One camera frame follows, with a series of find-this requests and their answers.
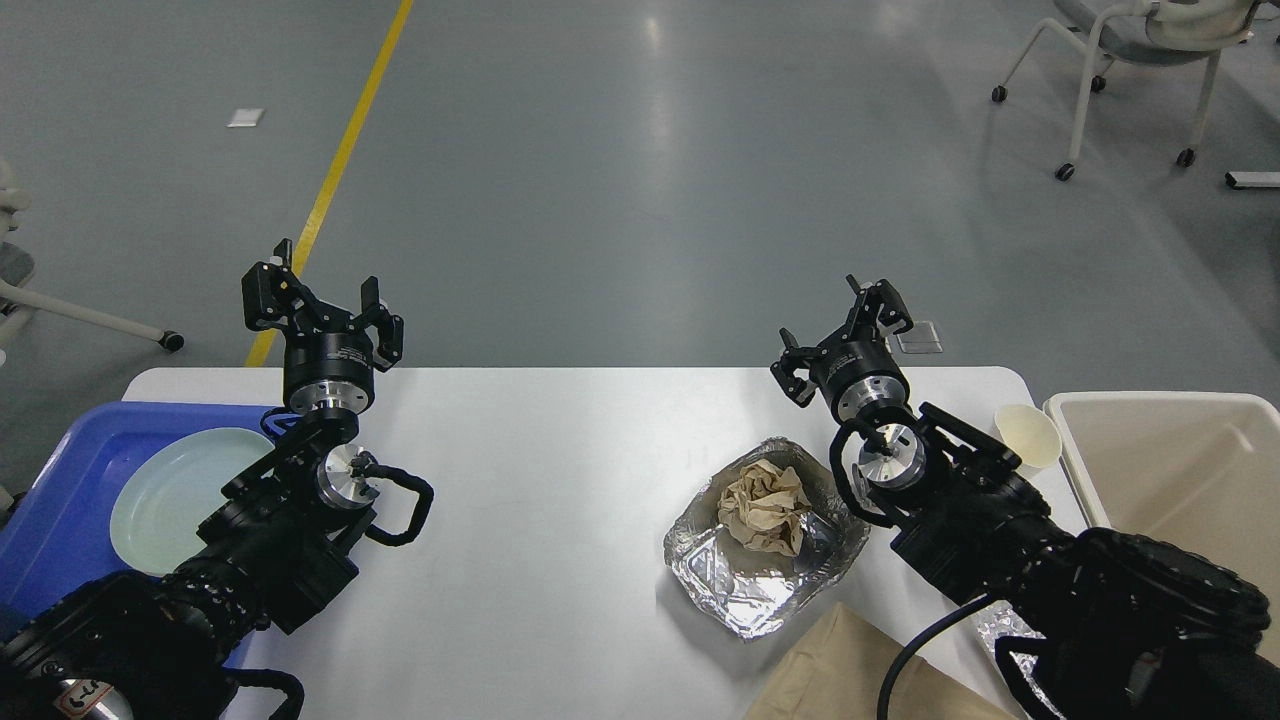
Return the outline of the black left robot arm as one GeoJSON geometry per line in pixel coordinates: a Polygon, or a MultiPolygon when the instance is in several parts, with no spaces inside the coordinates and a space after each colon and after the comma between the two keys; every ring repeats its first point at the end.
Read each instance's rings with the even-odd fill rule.
{"type": "Polygon", "coordinates": [[[297,719],[302,682],[232,667],[233,651],[323,611],[358,575],[349,551],[361,538],[401,547],[421,533],[431,486],[356,445],[375,373],[403,352],[403,319],[378,278],[361,284],[356,313],[321,301],[283,240],[241,288],[246,327],[285,342],[280,410],[293,423],[223,486],[197,553],[159,579],[122,570],[86,582],[4,642],[5,719],[218,719],[244,688],[280,692],[271,717],[297,719]]]}

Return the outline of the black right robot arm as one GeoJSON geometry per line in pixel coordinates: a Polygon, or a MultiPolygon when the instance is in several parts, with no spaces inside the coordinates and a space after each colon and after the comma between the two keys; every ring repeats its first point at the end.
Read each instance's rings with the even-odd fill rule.
{"type": "Polygon", "coordinates": [[[895,530],[891,550],[956,603],[897,653],[876,701],[886,719],[918,651],[1000,601],[1030,628],[995,664],[1033,719],[1275,719],[1277,667],[1260,653],[1268,600],[1236,573],[1166,541],[1092,527],[1073,534],[1002,441],[910,384],[887,338],[913,318],[886,279],[847,277],[852,306],[819,343],[781,329],[771,374],[799,407],[823,397],[847,511],[895,530]]]}

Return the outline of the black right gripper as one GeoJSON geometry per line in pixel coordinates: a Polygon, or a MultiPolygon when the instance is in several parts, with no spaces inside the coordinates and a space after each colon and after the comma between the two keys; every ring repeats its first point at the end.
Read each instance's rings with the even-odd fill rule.
{"type": "Polygon", "coordinates": [[[854,304],[833,347],[801,346],[780,328],[782,351],[771,374],[783,395],[806,407],[819,392],[832,418],[869,427],[913,423],[910,384],[886,343],[913,331],[915,322],[901,293],[887,279],[868,284],[845,275],[854,304]]]}

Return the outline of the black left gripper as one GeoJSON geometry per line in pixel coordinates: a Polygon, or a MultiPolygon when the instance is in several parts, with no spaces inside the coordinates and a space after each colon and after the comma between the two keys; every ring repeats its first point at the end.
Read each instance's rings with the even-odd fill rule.
{"type": "Polygon", "coordinates": [[[346,328],[346,310],[321,301],[294,273],[293,249],[292,240],[282,240],[242,277],[244,327],[283,333],[284,409],[301,415],[339,407],[360,415],[375,400],[374,368],[388,372],[403,359],[404,320],[387,306],[379,279],[370,275],[360,286],[355,327],[346,328]]]}

